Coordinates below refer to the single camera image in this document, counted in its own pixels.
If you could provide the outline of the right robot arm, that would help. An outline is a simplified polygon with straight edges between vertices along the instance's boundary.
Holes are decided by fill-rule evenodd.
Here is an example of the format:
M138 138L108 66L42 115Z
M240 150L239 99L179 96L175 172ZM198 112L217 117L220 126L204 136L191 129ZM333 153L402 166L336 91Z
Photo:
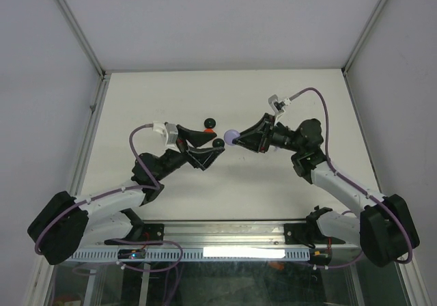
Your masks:
M341 173L323 152L327 141L317 119L303 121L296 130L264 114L258 123L242 131L228 130L225 143L256 153L271 147L289 150L297 176L340 201L351 215L318 208L307 216L306 237L312 242L337 238L356 245L374 265L408 264L420 244L406 201L397 194L386 196L365 188Z

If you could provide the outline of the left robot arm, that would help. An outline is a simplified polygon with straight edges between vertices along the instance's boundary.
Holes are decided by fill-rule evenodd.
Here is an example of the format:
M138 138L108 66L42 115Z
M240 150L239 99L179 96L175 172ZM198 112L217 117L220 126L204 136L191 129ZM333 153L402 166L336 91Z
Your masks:
M161 156L131 149L135 163L124 183L97 194L56 193L27 229L34 250L50 265L58 265L77 249L99 242L140 243L144 222L134 212L154 201L164 190L163 179L189 164L205 171L225 151L225 142L214 132L189 130L179 124L153 122L135 128L160 134L166 147Z

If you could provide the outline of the purple charging case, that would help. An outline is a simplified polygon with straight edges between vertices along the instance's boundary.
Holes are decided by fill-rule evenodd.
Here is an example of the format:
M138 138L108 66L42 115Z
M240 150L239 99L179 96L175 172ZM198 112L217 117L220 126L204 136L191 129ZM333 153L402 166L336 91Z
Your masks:
M227 145L235 145L234 139L237 139L240 137L240 133L237 130L230 129L227 130L223 136L223 140Z

